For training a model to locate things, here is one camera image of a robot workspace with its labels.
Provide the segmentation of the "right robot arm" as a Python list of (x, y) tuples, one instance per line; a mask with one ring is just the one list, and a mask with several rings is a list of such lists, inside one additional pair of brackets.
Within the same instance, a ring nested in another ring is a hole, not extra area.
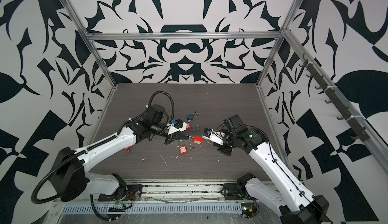
[(210, 141), (224, 155), (230, 156), (234, 148), (239, 148), (260, 165), (276, 186), (276, 191), (250, 173), (238, 182), (249, 198), (266, 205), (283, 224), (332, 223), (326, 215), (329, 208), (326, 198), (315, 195), (294, 176), (261, 129), (248, 126), (238, 115), (233, 115), (224, 120), (219, 130), (204, 132), (210, 135)]

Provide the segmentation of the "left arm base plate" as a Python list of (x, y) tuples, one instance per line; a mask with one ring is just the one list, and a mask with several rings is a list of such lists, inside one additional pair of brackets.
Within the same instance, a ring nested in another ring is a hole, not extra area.
[(134, 201), (141, 197), (143, 185), (130, 184), (126, 187), (119, 186), (119, 188), (112, 195), (100, 194), (99, 202), (120, 201)]

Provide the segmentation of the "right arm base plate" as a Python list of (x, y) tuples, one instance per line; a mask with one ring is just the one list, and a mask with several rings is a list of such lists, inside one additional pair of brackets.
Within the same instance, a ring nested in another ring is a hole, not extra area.
[(224, 184), (220, 193), (226, 200), (259, 200), (262, 201), (263, 197), (259, 195), (258, 189), (260, 185), (257, 184)]

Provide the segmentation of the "red padlock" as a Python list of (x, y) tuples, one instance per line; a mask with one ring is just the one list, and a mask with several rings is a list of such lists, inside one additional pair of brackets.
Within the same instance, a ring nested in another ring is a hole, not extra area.
[(183, 140), (178, 141), (178, 149), (180, 152), (180, 155), (188, 154), (189, 150), (193, 150), (194, 147), (192, 145), (187, 145)]
[(201, 145), (202, 143), (204, 143), (204, 139), (202, 137), (198, 137), (198, 136), (187, 136), (189, 140), (191, 140), (192, 143), (195, 143), (195, 144), (198, 144), (198, 145)]
[(187, 128), (186, 130), (189, 131), (199, 131), (201, 129), (201, 126), (200, 125), (195, 125), (193, 126), (191, 123), (187, 123)]

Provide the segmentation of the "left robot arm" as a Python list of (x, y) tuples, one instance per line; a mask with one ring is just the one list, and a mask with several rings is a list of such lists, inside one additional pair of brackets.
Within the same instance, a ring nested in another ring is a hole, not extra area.
[(148, 107), (137, 118), (124, 122), (118, 132), (86, 147), (62, 149), (50, 172), (43, 177), (31, 194), (34, 204), (43, 204), (55, 199), (71, 201), (82, 194), (124, 196), (126, 184), (116, 173), (95, 174), (90, 171), (100, 162), (121, 150), (128, 150), (153, 136), (165, 139), (165, 144), (186, 140), (188, 124), (173, 119), (160, 105)]

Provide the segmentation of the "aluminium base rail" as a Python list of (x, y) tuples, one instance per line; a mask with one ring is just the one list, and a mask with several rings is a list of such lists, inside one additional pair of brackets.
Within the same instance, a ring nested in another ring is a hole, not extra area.
[[(222, 182), (149, 182), (149, 183), (126, 183), (121, 181), (119, 186), (124, 184), (141, 184), (143, 185), (141, 197), (138, 199), (152, 199), (155, 201), (163, 202), (169, 200), (177, 200), (183, 202), (198, 201), (198, 200), (226, 200), (220, 193), (224, 184), (236, 184), (236, 183), (222, 183)], [(288, 189), (288, 193), (291, 194), (290, 200), (286, 200), (286, 194), (280, 194), (266, 186), (258, 179), (250, 179), (247, 183), (239, 184), (257, 184), (260, 185), (258, 189), (259, 195), (263, 197), (262, 203), (270, 205), (287, 206), (288, 208), (296, 207), (297, 209), (307, 206), (313, 202), (313, 194), (309, 194), (308, 190), (303, 190), (302, 184), (297, 184), (294, 188)], [(97, 189), (94, 197), (98, 199), (100, 194), (107, 194), (107, 191), (101, 188)]]

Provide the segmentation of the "small electronics board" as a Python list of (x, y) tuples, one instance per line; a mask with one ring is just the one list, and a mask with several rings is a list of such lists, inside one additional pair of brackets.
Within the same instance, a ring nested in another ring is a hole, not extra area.
[(241, 215), (245, 219), (252, 219), (259, 214), (260, 207), (256, 202), (244, 202), (241, 204)]

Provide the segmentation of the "blue padlock centre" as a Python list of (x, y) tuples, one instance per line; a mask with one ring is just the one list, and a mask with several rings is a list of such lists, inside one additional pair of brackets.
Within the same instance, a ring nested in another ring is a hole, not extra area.
[(198, 117), (198, 112), (196, 112), (196, 111), (194, 111), (194, 112), (191, 113), (191, 114), (188, 114), (188, 115), (187, 115), (188, 123), (190, 123), (191, 121), (193, 121), (193, 119), (194, 119), (195, 117)]

